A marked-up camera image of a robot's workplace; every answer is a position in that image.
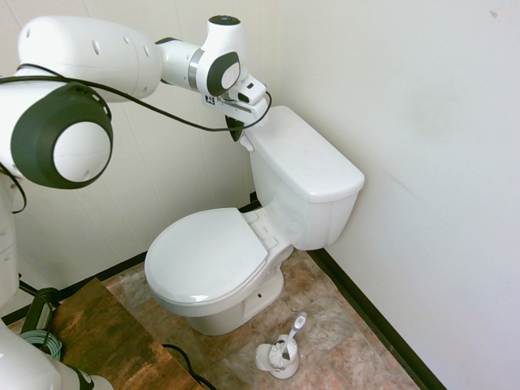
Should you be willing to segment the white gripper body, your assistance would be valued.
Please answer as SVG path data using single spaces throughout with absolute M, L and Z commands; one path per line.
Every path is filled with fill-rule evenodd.
M 268 110 L 268 103 L 264 97 L 259 102 L 250 104 L 234 100 L 227 101 L 222 97 L 205 95 L 204 105 L 246 125 L 262 121 L 262 117 Z

